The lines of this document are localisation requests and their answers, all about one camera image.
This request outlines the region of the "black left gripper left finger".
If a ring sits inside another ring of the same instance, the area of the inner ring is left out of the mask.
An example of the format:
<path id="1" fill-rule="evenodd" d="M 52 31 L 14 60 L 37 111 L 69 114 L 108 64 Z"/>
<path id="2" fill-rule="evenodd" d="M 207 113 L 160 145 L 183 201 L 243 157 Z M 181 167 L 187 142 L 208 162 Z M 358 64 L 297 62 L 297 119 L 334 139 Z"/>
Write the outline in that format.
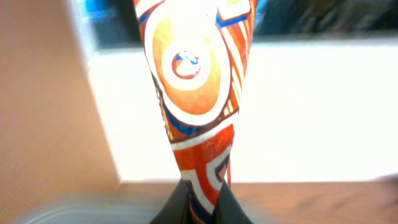
<path id="1" fill-rule="evenodd" d="M 180 179 L 171 196 L 150 224 L 191 224 L 190 202 L 186 183 Z"/>

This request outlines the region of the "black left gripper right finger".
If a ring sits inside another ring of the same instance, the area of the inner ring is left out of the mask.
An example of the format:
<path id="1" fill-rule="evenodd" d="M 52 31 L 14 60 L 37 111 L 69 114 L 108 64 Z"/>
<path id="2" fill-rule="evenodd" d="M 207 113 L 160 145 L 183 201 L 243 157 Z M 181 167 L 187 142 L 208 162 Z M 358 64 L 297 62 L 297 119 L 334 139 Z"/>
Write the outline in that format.
<path id="1" fill-rule="evenodd" d="M 220 190 L 214 214 L 215 224 L 253 224 L 234 196 L 226 181 Z"/>

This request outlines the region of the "red orange chocolate bar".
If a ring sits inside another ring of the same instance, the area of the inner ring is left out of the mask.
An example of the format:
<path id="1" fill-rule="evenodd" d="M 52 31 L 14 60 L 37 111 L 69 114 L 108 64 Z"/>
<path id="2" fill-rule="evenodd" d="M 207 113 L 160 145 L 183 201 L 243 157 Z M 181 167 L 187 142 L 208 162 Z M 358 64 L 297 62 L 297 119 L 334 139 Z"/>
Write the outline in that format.
<path id="1" fill-rule="evenodd" d="M 167 137 L 192 223 L 214 223 L 251 51 L 255 0 L 135 0 Z"/>

